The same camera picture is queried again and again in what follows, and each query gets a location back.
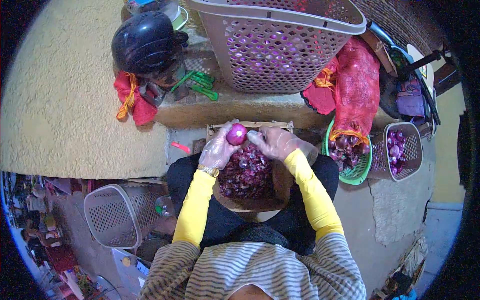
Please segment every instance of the plastic bottle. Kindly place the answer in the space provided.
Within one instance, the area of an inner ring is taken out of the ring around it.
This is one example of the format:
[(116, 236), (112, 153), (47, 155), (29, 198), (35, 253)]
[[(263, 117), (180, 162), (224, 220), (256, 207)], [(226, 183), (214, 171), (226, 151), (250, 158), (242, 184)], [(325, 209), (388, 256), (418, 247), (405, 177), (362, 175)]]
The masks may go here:
[(171, 216), (172, 214), (168, 211), (167, 203), (170, 201), (170, 196), (161, 196), (155, 200), (155, 210), (157, 213), (162, 216)]

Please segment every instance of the red mesh sack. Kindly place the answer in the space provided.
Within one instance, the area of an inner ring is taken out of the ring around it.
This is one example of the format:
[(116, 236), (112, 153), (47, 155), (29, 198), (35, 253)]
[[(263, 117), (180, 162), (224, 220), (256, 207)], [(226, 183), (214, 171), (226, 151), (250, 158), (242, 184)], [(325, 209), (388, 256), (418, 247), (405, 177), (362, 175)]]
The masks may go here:
[(144, 125), (155, 118), (158, 109), (140, 95), (134, 74), (120, 71), (113, 86), (122, 102), (117, 113), (118, 120), (125, 119), (128, 110), (132, 113), (136, 126)]
[(335, 123), (330, 140), (354, 135), (368, 144), (373, 117), (380, 103), (380, 62), (362, 39), (352, 37), (338, 53), (335, 85)]

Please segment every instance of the yellow arm sleeve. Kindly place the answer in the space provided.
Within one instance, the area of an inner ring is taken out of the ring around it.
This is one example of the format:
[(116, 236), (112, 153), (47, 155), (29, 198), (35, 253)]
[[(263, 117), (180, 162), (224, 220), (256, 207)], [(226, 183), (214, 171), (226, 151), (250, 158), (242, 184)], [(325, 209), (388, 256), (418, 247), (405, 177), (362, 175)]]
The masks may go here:
[(216, 178), (197, 170), (188, 188), (173, 234), (173, 242), (184, 240), (199, 247), (204, 237), (208, 203)]
[(308, 221), (316, 231), (315, 240), (327, 233), (343, 234), (342, 223), (326, 189), (313, 173), (307, 158), (300, 149), (296, 149), (285, 159), (285, 165), (295, 177), (303, 197)]

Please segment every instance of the cardboard box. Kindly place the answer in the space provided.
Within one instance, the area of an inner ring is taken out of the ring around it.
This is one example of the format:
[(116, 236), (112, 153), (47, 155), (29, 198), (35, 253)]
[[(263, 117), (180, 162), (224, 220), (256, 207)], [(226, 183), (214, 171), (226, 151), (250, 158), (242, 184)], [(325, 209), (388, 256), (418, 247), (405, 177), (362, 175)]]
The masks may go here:
[[(293, 122), (239, 122), (247, 130), (258, 129), (260, 126), (277, 126), (293, 132)], [(207, 125), (206, 142), (212, 139), (221, 125)], [(220, 193), (218, 181), (213, 186), (213, 195), (226, 208), (234, 212), (259, 213), (272, 210), (283, 209), (287, 206), (290, 199), (290, 188), (293, 184), (293, 176), (288, 169), (278, 160), (272, 161), (272, 181), (275, 190), (275, 197), (265, 197), (257, 199), (229, 198)]]
[(360, 36), (361, 38), (363, 38), (365, 42), (367, 42), (370, 48), (372, 48), (372, 50), (375, 52), (378, 60), (385, 68), (385, 71), (393, 77), (398, 77), (396, 73), (396, 67), (392, 59), (390, 58), (390, 55), (388, 55), (385, 45), (375, 35), (375, 33), (373, 33), (370, 29), (367, 28), (367, 30), (364, 33), (362, 33)]

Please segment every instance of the textured yellow wall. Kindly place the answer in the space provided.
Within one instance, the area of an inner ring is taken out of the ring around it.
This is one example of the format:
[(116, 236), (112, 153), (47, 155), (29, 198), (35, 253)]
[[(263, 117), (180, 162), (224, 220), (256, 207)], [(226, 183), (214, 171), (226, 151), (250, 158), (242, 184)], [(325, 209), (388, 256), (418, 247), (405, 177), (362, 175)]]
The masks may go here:
[(0, 169), (72, 178), (162, 175), (167, 129), (115, 118), (110, 42), (121, 0), (52, 0), (2, 91)]
[[(432, 63), (433, 69), (440, 68), (445, 61)], [(437, 97), (438, 114), (442, 125), (435, 135), (436, 166), (432, 201), (463, 202), (465, 189), (460, 186), (457, 160), (457, 138), (460, 115), (465, 110), (462, 84), (457, 84)]]

